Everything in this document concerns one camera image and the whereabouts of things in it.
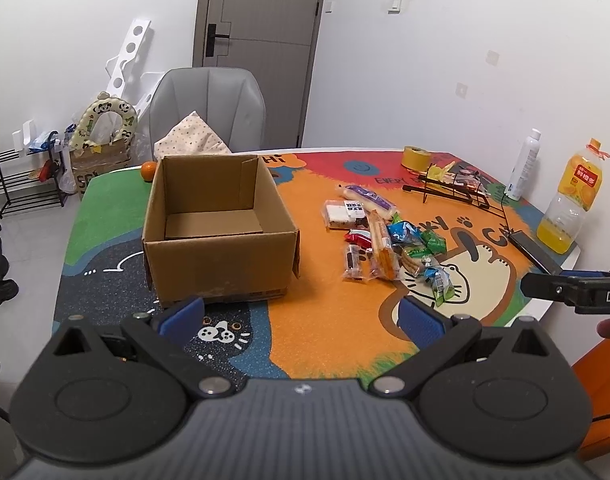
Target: door handle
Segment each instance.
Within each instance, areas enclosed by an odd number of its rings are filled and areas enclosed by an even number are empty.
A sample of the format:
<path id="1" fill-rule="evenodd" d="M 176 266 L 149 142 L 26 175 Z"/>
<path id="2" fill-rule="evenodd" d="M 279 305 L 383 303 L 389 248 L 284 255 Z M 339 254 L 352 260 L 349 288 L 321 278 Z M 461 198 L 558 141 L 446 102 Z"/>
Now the door handle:
<path id="1" fill-rule="evenodd" d="M 216 38 L 227 38 L 229 34 L 216 34 L 216 23 L 207 25 L 207 38 L 205 39 L 205 57 L 214 57 L 214 43 Z"/>

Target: white spray bottle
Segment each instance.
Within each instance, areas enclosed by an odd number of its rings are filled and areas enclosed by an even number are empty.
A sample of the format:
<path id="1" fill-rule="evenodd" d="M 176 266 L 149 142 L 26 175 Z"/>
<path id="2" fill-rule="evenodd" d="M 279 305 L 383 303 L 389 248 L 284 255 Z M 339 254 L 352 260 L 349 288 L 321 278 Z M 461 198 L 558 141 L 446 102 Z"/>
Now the white spray bottle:
<path id="1" fill-rule="evenodd" d="M 536 155 L 538 155 L 541 147 L 540 138 L 540 131 L 532 128 L 531 134 L 525 137 L 523 141 L 521 152 L 518 154 L 518 159 L 505 191 L 508 198 L 512 200 L 519 200 L 525 190 L 525 185 L 530 178 L 530 173 L 536 161 Z"/>

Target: plastic bottle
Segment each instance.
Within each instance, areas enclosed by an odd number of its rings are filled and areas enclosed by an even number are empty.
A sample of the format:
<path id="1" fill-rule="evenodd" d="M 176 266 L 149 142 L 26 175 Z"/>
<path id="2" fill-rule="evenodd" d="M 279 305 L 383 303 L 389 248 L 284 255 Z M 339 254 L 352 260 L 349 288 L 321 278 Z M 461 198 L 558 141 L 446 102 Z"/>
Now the plastic bottle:
<path id="1" fill-rule="evenodd" d="M 536 230 L 539 240 L 563 254 L 572 245 L 603 181 L 602 163 L 607 153 L 601 143 L 591 139 L 585 149 L 568 161 L 559 189 Z"/>
<path id="2" fill-rule="evenodd" d="M 540 131 L 532 128 L 531 134 L 525 137 L 523 141 L 521 152 L 518 154 L 518 159 L 506 187 L 506 195 L 512 200 L 519 200 L 525 190 L 525 184 L 530 178 L 536 155 L 538 155 L 541 147 L 540 138 Z"/>

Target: gray door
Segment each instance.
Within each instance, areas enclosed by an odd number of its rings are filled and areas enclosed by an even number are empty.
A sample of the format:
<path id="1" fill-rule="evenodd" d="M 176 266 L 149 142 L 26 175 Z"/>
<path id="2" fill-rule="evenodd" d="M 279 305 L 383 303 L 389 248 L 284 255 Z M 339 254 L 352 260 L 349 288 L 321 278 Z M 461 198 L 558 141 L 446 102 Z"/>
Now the gray door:
<path id="1" fill-rule="evenodd" d="M 254 74 L 267 109 L 266 149 L 294 148 L 299 142 L 317 2 L 209 0 L 203 66 L 245 68 Z M 214 32 L 229 38 L 211 40 L 211 55 L 209 35 Z"/>

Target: gray ribbed surface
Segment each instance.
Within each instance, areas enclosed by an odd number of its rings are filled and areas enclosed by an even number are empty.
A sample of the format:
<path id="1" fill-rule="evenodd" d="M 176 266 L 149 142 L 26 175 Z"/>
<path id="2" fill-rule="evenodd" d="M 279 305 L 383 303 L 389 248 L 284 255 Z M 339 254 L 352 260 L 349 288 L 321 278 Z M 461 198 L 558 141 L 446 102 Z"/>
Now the gray ribbed surface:
<path id="1" fill-rule="evenodd" d="M 164 446 L 102 469 L 32 461 L 17 479 L 418 479 L 582 480 L 572 459 L 511 470 L 445 450 L 399 400 L 379 400 L 357 381 L 250 380 L 234 397 L 206 400 Z"/>

